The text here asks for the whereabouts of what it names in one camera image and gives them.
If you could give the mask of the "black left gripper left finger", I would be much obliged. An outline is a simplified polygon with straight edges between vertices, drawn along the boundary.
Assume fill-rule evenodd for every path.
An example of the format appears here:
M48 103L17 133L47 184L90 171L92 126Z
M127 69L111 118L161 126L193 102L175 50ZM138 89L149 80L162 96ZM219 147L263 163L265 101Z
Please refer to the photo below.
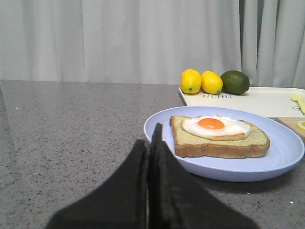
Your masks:
M120 167L97 189L56 212L48 229L144 229L148 152L137 140Z

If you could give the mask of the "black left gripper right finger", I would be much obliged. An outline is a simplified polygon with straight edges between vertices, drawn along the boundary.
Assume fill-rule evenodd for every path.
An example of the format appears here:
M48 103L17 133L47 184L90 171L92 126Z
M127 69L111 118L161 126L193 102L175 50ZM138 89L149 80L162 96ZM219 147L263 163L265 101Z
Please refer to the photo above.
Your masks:
M155 126L149 158L149 228L256 229L249 217L208 193L177 161Z

